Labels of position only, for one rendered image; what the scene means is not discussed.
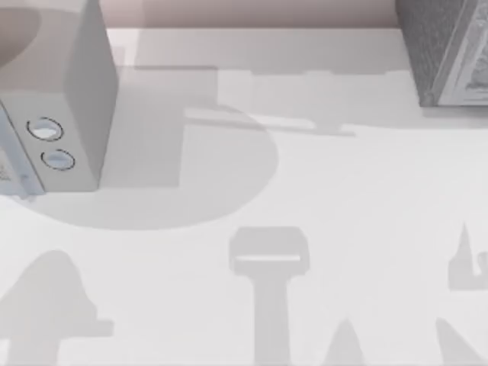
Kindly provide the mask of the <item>pale microwave oven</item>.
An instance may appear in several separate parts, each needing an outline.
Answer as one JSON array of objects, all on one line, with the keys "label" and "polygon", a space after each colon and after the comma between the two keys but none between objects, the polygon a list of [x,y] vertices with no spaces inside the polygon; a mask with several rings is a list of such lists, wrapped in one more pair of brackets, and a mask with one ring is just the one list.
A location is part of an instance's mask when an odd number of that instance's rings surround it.
[{"label": "pale microwave oven", "polygon": [[[0,0],[0,195],[95,191],[119,79],[100,0]],[[26,123],[57,121],[63,137],[38,140]],[[57,171],[43,152],[63,149]]]}]

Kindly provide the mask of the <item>grey cabinet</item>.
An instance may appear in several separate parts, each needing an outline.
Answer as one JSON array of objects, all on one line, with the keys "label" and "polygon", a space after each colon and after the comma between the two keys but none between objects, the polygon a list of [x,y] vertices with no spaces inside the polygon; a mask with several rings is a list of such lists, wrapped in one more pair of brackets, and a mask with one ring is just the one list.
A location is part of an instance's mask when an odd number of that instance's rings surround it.
[{"label": "grey cabinet", "polygon": [[488,107],[488,0],[395,0],[419,104]]}]

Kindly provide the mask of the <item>round microwave knob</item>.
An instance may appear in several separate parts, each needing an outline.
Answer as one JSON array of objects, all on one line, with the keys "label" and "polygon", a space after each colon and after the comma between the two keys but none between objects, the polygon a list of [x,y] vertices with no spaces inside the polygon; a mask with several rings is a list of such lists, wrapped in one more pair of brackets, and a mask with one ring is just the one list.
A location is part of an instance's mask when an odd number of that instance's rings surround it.
[{"label": "round microwave knob", "polygon": [[73,155],[63,149],[42,152],[40,158],[45,166],[57,171],[67,171],[75,166]]},{"label": "round microwave knob", "polygon": [[26,123],[26,128],[31,136],[47,142],[57,141],[64,134],[62,126],[54,119],[48,117],[29,120]]}]

